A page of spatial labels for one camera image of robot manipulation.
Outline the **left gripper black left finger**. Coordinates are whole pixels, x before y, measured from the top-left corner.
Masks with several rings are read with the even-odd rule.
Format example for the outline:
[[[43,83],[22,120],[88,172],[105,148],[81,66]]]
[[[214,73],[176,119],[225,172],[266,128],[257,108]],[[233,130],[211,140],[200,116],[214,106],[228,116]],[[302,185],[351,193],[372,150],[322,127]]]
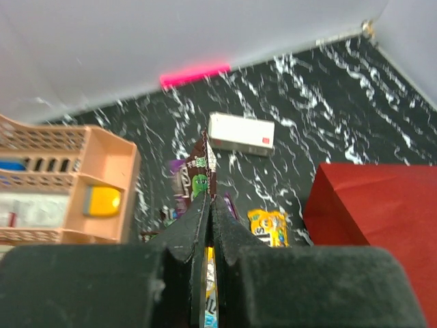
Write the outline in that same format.
[[[2,327],[202,327],[210,196],[142,244],[25,245],[1,260]]]

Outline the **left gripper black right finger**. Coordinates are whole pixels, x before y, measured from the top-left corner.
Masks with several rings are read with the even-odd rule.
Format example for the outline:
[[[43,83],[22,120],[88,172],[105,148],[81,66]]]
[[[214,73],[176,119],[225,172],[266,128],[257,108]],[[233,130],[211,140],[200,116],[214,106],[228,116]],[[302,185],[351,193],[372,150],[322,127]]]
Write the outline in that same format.
[[[211,204],[220,327],[426,327],[404,269],[377,247],[269,247]]]

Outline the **yellow peanut candy packet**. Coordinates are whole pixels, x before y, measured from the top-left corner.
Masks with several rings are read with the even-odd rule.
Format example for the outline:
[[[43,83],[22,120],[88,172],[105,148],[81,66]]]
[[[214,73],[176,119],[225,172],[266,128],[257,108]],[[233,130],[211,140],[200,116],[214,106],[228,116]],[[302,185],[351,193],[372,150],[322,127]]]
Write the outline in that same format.
[[[261,242],[270,247],[288,247],[287,213],[281,211],[250,210],[247,213],[250,229]]]

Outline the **purple candy packet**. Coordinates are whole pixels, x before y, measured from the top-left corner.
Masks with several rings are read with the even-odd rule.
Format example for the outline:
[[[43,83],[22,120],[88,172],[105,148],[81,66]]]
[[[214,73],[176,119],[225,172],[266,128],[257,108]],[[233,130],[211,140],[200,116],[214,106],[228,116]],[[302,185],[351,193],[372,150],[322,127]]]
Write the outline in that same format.
[[[159,213],[160,219],[167,227],[173,223],[176,219],[179,219],[186,211],[186,204],[184,202],[184,188],[182,185],[182,178],[180,177],[180,168],[185,164],[184,159],[174,159],[169,161],[169,172],[171,175],[173,196],[175,198],[175,208],[169,208],[168,206],[163,206]],[[227,209],[232,214],[233,218],[236,220],[240,219],[234,200],[232,199],[229,192],[225,192],[223,195]]]

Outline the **purple snack wrapper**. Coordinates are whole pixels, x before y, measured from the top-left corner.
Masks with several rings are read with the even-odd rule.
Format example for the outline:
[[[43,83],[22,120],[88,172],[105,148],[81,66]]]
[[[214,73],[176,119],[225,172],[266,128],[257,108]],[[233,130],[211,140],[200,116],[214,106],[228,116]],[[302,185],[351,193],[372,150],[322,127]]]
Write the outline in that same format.
[[[206,130],[201,132],[200,138],[185,162],[191,183],[188,189],[191,192],[191,200],[202,192],[214,197],[216,195],[216,155],[210,146]]]

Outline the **red brown paper bag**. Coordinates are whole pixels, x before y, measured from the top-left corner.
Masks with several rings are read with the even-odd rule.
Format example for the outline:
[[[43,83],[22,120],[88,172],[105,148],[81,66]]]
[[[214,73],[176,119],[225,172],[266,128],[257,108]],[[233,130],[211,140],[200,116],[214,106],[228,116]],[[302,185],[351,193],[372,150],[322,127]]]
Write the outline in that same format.
[[[436,167],[321,163],[303,221],[315,245],[391,252],[436,326]]]

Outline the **yellow snack bag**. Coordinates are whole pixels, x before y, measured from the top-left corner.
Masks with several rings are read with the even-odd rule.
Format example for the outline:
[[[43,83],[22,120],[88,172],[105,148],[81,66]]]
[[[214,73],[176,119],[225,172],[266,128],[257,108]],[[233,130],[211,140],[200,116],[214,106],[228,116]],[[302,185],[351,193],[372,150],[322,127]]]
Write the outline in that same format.
[[[206,271],[206,306],[204,327],[218,327],[218,314],[216,302],[216,273],[214,249],[208,247],[208,262]]]

